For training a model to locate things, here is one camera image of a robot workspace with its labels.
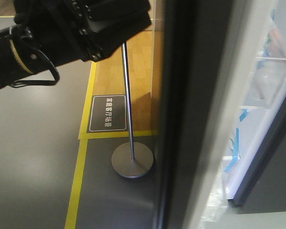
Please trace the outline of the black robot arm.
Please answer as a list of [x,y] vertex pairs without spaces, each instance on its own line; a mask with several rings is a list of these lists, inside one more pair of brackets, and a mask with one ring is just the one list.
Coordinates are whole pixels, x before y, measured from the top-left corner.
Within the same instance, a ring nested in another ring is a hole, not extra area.
[[107,59],[151,25],[147,0],[16,0],[0,30],[0,89],[53,86],[58,66]]

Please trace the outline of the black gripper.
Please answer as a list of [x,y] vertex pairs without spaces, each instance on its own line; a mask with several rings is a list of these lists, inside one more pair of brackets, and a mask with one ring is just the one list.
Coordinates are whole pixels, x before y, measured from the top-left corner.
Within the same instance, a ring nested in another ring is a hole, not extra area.
[[147,0],[26,0],[33,44],[55,66],[110,56],[151,25]]

